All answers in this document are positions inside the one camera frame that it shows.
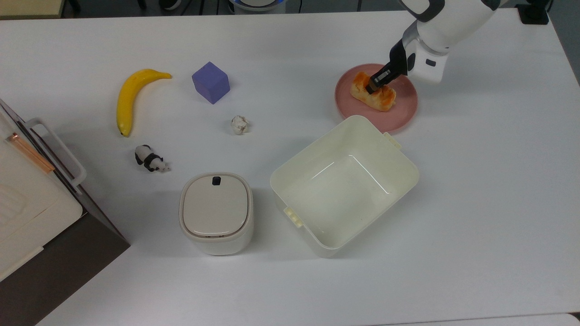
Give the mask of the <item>dark robot gripper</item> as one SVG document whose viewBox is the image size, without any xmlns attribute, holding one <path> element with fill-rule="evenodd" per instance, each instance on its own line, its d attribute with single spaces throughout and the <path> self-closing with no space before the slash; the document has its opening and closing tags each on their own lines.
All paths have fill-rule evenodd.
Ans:
<svg viewBox="0 0 580 326">
<path fill-rule="evenodd" d="M 390 62 L 369 77 L 367 93 L 374 94 L 399 76 L 408 76 L 429 83 L 443 78 L 448 54 L 432 50 L 421 41 L 410 41 L 406 46 L 400 39 L 390 50 Z"/>
</svg>

